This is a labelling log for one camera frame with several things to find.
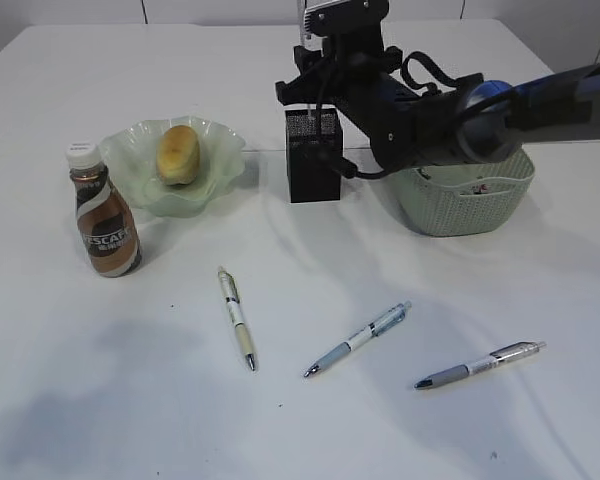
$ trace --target white bottle cap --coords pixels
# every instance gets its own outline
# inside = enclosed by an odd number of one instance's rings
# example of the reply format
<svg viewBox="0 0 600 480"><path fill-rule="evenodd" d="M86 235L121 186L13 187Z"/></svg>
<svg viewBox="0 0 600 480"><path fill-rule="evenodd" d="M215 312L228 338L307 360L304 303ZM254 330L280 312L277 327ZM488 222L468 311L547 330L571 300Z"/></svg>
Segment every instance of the white bottle cap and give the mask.
<svg viewBox="0 0 600 480"><path fill-rule="evenodd" d="M66 156L69 167L76 170L87 170L102 162L98 146L89 142L72 143L67 148Z"/></svg>

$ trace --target woven basket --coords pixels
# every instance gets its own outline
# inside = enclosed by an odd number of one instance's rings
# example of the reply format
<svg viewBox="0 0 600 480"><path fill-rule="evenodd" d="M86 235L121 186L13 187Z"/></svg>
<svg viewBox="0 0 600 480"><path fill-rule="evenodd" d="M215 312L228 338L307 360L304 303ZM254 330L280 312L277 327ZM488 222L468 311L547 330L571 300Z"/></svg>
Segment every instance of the woven basket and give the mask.
<svg viewBox="0 0 600 480"><path fill-rule="evenodd" d="M472 235L506 222L531 184L523 150L502 163L402 170L391 188L415 227L434 237Z"/></svg>

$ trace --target robotic arm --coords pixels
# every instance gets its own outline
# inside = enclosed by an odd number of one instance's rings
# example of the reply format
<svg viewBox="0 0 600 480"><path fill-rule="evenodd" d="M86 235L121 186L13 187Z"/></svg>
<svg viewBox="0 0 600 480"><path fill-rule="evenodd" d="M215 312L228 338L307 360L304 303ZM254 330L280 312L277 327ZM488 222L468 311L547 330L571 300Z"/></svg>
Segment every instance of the robotic arm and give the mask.
<svg viewBox="0 0 600 480"><path fill-rule="evenodd" d="M340 175L374 179L404 168L497 163L523 143L600 140L600 64L518 87L485 82L482 74L452 79L422 52L403 62L398 48L384 48L380 21L388 11L388 0L333 0L307 9L305 29L324 37L322 52L295 47L300 76L276 84L283 105L316 104L318 132L329 103L369 137L380 172L359 172L326 147L318 151ZM417 83L411 61L451 90ZM398 69L404 84L391 76Z"/></svg>

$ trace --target pen tip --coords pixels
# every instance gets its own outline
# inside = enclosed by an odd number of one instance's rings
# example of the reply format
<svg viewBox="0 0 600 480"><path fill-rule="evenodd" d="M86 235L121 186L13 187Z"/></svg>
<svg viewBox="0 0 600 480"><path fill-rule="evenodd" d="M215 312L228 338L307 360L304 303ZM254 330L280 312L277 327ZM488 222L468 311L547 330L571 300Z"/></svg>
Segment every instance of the pen tip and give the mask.
<svg viewBox="0 0 600 480"><path fill-rule="evenodd" d="M306 372L304 372L304 378L313 377L319 371L320 371L320 367L317 366L317 365L314 365L309 370L307 370Z"/></svg>
<svg viewBox="0 0 600 480"><path fill-rule="evenodd" d="M428 378L425 378L424 380L420 380L418 383L416 383L414 385L414 388L416 390L425 390L425 389L431 388L431 387L433 387L433 382Z"/></svg>
<svg viewBox="0 0 600 480"><path fill-rule="evenodd" d="M252 372L256 371L256 360L254 358L254 356L252 354L249 354L245 357L247 359L247 365L249 365L249 368L251 369Z"/></svg>

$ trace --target nescafe logo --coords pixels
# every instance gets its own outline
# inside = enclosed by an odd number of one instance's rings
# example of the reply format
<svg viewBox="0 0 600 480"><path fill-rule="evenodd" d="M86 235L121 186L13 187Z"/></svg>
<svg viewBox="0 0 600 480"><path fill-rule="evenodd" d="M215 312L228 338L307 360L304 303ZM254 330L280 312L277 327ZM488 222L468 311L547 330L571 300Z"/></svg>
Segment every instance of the nescafe logo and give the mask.
<svg viewBox="0 0 600 480"><path fill-rule="evenodd" d="M105 235L87 235L83 233L82 241L89 250L94 249L100 252L107 252L109 250L122 248L129 240L131 240L131 237L131 229L125 227Z"/></svg>

